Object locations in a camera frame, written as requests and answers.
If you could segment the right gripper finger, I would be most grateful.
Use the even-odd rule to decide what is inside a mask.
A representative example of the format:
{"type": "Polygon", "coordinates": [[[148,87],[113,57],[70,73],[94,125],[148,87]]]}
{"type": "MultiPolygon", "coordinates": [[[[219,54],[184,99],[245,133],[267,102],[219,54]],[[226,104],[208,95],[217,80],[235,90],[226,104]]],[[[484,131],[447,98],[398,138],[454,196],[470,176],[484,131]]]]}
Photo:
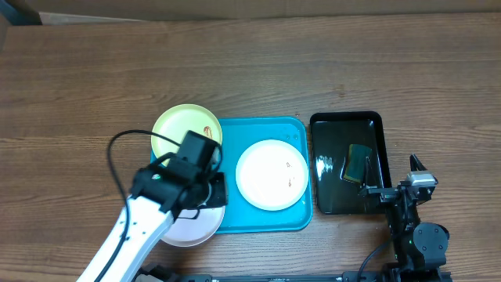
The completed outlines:
{"type": "Polygon", "coordinates": [[[367,189],[370,187],[377,186],[377,178],[374,175],[373,168],[369,157],[365,157],[363,160],[363,173],[361,180],[361,188],[367,189]]]}
{"type": "Polygon", "coordinates": [[[415,154],[409,156],[410,170],[412,172],[426,171],[426,167],[422,164],[415,154]]]}

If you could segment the green and yellow sponge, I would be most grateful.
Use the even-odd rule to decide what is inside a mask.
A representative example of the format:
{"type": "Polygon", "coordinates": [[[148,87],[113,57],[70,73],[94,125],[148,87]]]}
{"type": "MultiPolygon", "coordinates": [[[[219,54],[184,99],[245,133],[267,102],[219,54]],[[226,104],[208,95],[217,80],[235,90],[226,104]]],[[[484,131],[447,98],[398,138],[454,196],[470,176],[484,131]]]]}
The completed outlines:
{"type": "Polygon", "coordinates": [[[353,183],[362,183],[364,180],[366,163],[370,159],[371,154],[372,149],[367,146],[350,144],[342,179],[353,183]]]}

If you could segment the white plate with red stain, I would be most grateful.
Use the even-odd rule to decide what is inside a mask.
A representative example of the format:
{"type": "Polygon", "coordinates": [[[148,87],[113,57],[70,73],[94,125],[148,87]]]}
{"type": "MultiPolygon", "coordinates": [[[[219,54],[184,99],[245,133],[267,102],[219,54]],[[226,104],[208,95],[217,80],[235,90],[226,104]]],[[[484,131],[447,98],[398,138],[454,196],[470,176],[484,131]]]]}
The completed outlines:
{"type": "Polygon", "coordinates": [[[161,238],[171,246],[189,248],[211,238],[222,223],[225,206],[197,210],[183,210],[169,231],[161,238]]]}

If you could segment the white plate with small stains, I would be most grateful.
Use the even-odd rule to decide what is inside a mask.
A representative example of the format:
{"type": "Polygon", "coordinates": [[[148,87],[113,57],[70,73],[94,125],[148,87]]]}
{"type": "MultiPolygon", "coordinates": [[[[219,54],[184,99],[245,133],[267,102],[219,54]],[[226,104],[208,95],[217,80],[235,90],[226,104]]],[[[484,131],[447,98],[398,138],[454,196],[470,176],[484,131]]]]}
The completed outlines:
{"type": "Polygon", "coordinates": [[[305,158],[294,146],[267,139],[249,146],[236,165],[236,185],[243,198],[262,210],[291,207],[309,182],[305,158]]]}

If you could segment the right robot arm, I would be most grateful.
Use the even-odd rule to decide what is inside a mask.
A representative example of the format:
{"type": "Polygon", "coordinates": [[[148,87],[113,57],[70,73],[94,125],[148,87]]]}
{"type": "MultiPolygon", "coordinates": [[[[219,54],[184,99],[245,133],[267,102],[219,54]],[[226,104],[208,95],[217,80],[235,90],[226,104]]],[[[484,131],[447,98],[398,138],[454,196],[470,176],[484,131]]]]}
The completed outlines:
{"type": "Polygon", "coordinates": [[[357,281],[450,281],[451,274],[442,272],[446,264],[449,231],[442,225],[422,222],[417,207],[431,199],[438,180],[419,161],[409,156],[410,172],[396,187],[384,188],[367,184],[371,167],[365,161],[361,191],[363,197],[377,199],[387,218],[390,238],[363,261],[356,274],[357,281]],[[395,262],[385,264],[381,271],[366,272],[372,257],[387,246],[395,250],[395,262]]]}

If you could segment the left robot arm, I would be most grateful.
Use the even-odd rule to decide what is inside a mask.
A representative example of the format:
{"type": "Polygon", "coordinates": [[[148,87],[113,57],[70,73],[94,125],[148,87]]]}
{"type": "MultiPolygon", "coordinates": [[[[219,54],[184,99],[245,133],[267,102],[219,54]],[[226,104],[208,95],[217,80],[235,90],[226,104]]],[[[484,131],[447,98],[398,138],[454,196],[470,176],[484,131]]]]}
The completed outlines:
{"type": "Polygon", "coordinates": [[[212,237],[221,225],[225,207],[184,210],[178,220],[154,201],[127,199],[118,220],[92,261],[77,279],[83,281],[134,281],[140,266],[160,241],[176,247],[193,247],[212,237]]]}

